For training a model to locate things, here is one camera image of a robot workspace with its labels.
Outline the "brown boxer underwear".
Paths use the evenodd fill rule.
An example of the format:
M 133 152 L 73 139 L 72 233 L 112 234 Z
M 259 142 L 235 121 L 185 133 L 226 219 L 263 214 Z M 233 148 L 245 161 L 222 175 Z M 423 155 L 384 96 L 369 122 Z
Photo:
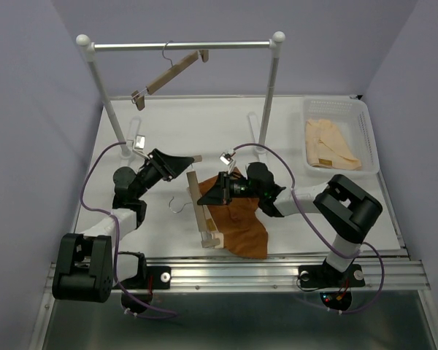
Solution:
M 188 176 L 188 190 L 199 231 L 211 235 L 204 246 L 225 249 L 247 259 L 267 258 L 269 234 L 256 216 L 258 198 L 233 198 L 225 206 L 200 206 L 196 203 L 216 179 L 217 176 L 199 183 L 195 173 Z

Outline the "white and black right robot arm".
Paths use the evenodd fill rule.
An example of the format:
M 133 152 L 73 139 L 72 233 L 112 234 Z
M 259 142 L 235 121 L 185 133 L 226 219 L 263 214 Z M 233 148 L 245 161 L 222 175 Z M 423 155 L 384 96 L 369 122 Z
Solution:
M 252 198 L 268 217 L 289 217 L 318 212 L 335 230 L 330 252 L 321 267 L 321 276 L 329 284 L 347 277 L 347 270 L 359 253 L 368 232 L 383 212 L 381 203 L 351 179 L 336 174 L 327 182 L 308 187 L 303 193 L 274 182 L 265 163 L 253 162 L 246 175 L 221 171 L 211 188 L 197 203 L 200 206 L 225 206 L 234 198 Z

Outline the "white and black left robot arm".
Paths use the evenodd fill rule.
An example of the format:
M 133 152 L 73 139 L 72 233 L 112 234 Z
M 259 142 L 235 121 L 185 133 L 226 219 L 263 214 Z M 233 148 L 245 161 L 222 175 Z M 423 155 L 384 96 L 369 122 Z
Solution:
M 159 181 L 181 175 L 198 157 L 150 152 L 135 171 L 117 169 L 112 180 L 114 197 L 104 219 L 81 233 L 67 233 L 61 239 L 52 293 L 59 300 L 105 302 L 113 287 L 165 287 L 161 272 L 147 266 L 139 252 L 118 250 L 121 239 L 138 229 L 145 220 L 147 204 L 142 196 Z

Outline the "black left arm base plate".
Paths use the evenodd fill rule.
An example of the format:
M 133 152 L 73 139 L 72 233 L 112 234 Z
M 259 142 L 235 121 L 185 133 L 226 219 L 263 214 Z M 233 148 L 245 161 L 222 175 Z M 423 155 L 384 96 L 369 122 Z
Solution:
M 147 266 L 131 278 L 122 280 L 126 289 L 143 289 L 148 291 L 170 289 L 172 269 L 169 266 Z

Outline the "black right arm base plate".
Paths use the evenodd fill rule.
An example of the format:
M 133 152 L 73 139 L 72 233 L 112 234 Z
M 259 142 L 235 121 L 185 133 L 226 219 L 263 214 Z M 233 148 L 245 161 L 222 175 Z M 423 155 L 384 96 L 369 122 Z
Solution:
M 304 289 L 326 289 L 339 287 L 364 287 L 364 273 L 358 264 L 352 264 L 345 272 L 339 272 L 330 265 L 299 266 L 300 286 Z

